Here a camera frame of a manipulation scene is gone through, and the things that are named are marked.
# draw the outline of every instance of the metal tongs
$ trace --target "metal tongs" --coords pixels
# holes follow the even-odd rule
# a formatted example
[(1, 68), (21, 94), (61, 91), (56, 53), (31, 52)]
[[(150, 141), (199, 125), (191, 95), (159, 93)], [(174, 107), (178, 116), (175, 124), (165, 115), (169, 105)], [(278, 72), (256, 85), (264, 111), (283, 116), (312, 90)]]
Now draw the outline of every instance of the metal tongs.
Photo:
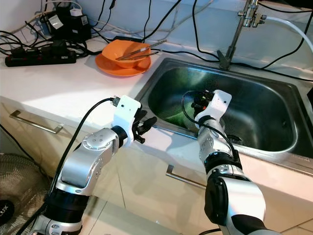
[(146, 50), (148, 50), (148, 49), (150, 49), (150, 48), (156, 47), (156, 46), (158, 46), (158, 45), (160, 45), (160, 44), (162, 44), (162, 43), (165, 43), (165, 42), (167, 42), (166, 39), (165, 39), (165, 40), (162, 40), (162, 41), (159, 41), (159, 42), (157, 42), (157, 43), (155, 43), (155, 44), (152, 44), (152, 45), (150, 45), (150, 46), (148, 46), (148, 47), (144, 47), (144, 48), (135, 50), (135, 51), (133, 51), (133, 52), (127, 54), (127, 55), (123, 55), (123, 56), (121, 56), (121, 57), (118, 57), (116, 60), (135, 60), (135, 59), (138, 59), (138, 58), (141, 58), (141, 57), (146, 57), (146, 56), (149, 56), (149, 55), (157, 54), (158, 51), (157, 51), (157, 52), (153, 52), (153, 53), (151, 53), (151, 54), (147, 54), (147, 55), (140, 55), (140, 56), (131, 57), (132, 55), (135, 55), (135, 54), (137, 54), (137, 53), (146, 51)]

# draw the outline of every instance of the metal drawer handle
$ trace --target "metal drawer handle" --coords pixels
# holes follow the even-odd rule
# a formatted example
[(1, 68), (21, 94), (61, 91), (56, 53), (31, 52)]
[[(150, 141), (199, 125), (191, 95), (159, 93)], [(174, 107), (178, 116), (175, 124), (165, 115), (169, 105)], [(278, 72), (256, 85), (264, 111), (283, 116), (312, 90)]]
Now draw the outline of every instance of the metal drawer handle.
[(14, 111), (13, 113), (10, 114), (10, 118), (13, 118), (13, 119), (15, 119), (17, 121), (22, 121), (22, 122), (24, 122), (24, 123), (26, 123), (28, 125), (38, 127), (38, 128), (40, 128), (42, 130), (48, 131), (48, 132), (53, 133), (53, 134), (58, 134), (63, 129), (63, 126), (60, 126), (60, 125), (57, 126), (54, 129), (50, 129), (48, 127), (42, 126), (40, 124), (37, 124), (35, 122), (32, 122), (32, 121), (26, 120), (24, 118), (18, 117), (19, 114), (21, 114), (21, 112), (16, 110), (16, 111)]
[(187, 184), (196, 186), (196, 187), (198, 187), (198, 188), (202, 188), (202, 189), (205, 189), (205, 188), (206, 188), (206, 186), (203, 185), (203, 184), (200, 184), (200, 183), (195, 182), (195, 181), (193, 181), (193, 180), (189, 180), (189, 179), (187, 179), (187, 178), (184, 178), (184, 177), (182, 177), (182, 176), (179, 176), (179, 175), (174, 174), (174, 173), (173, 173), (173, 169), (174, 169), (174, 167), (173, 167), (172, 165), (168, 165), (167, 171), (166, 171), (166, 174), (165, 174), (165, 175), (166, 175), (166, 176), (169, 176), (169, 177), (172, 177), (172, 178), (174, 178), (174, 179), (183, 181), (183, 182), (185, 182), (185, 183), (187, 183)]

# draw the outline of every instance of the stainless steel sink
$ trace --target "stainless steel sink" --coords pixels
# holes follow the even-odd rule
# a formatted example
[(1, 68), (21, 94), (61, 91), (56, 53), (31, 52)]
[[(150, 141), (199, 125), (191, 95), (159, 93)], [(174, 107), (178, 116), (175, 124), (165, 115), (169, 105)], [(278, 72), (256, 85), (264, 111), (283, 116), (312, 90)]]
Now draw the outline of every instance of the stainless steel sink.
[[(232, 95), (221, 123), (240, 153), (313, 175), (313, 127), (292, 84), (168, 58), (136, 99), (158, 117), (156, 127), (196, 138), (180, 101), (186, 91), (204, 89)], [(185, 99), (190, 116), (192, 100)]]

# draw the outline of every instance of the sink drain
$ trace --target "sink drain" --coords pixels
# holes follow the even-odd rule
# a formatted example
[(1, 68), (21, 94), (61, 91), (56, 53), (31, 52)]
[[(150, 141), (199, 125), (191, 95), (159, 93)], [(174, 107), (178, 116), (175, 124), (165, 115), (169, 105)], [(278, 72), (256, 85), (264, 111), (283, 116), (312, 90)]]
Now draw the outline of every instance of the sink drain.
[(243, 140), (241, 138), (239, 138), (238, 136), (235, 136), (235, 135), (227, 135), (229, 141), (231, 143), (234, 143), (234, 144), (239, 144), (239, 145), (243, 145)]

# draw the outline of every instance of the faucet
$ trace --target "faucet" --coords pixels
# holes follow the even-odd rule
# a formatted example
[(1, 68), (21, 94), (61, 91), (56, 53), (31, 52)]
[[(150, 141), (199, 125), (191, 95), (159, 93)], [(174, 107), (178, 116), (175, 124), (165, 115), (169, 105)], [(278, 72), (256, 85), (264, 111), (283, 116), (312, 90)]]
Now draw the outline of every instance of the faucet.
[(217, 51), (221, 69), (229, 70), (230, 62), (235, 53), (236, 43), (238, 41), (242, 28), (251, 26), (253, 28), (256, 28), (258, 24), (264, 24), (266, 16), (256, 13), (257, 9), (258, 9), (258, 0), (247, 0), (243, 11), (238, 12), (238, 16), (240, 16), (241, 18), (237, 26), (233, 41), (231, 45), (228, 47), (226, 56), (224, 56), (220, 50)]

